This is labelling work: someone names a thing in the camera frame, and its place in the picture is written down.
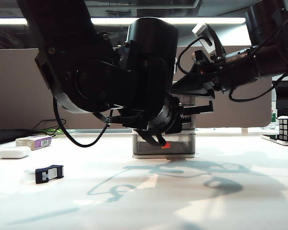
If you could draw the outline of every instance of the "clear plastic container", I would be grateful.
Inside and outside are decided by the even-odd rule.
[[[194,96],[178,96],[184,107],[194,106]],[[191,122],[182,124],[182,132],[162,135],[167,144],[164,147],[152,146],[132,131],[133,157],[138,159],[150,158],[193,158],[195,156],[195,123],[194,115]]]

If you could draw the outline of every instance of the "black clip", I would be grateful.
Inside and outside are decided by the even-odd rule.
[[[35,170],[35,181],[37,184],[47,183],[51,179],[63,177],[63,165],[51,165]]]

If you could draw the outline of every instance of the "fluorescent light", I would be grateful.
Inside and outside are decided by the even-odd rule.
[[[242,24],[245,18],[160,18],[161,20],[171,24]],[[91,21],[95,25],[129,25],[137,18],[92,18]],[[0,18],[0,25],[27,24],[25,18]]]
[[[25,18],[0,18],[0,25],[26,25]]]
[[[242,24],[245,18],[160,18],[171,24]],[[92,23],[96,25],[129,25],[137,18],[92,18]]]

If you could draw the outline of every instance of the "white table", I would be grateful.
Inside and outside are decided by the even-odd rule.
[[[288,147],[258,134],[197,136],[196,153],[136,160],[131,136],[108,135],[88,149],[61,138],[0,159],[0,230],[288,229]],[[52,164],[64,178],[26,176]]]

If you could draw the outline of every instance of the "gray cubicle wall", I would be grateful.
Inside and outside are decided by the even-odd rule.
[[[242,47],[228,46],[228,52]],[[183,59],[182,66],[192,65],[190,49]],[[37,49],[0,50],[0,129],[32,128],[43,119],[54,118],[52,95],[47,89],[34,62]],[[175,74],[175,80],[182,76]],[[271,79],[237,90],[236,97],[252,97],[271,86]],[[216,94],[215,112],[196,116],[197,127],[260,127],[266,126],[271,115],[271,94],[247,103],[234,103],[227,95]],[[197,99],[197,104],[208,103]],[[91,114],[75,115],[60,108],[60,115],[67,120],[67,128],[102,128],[103,123]]]

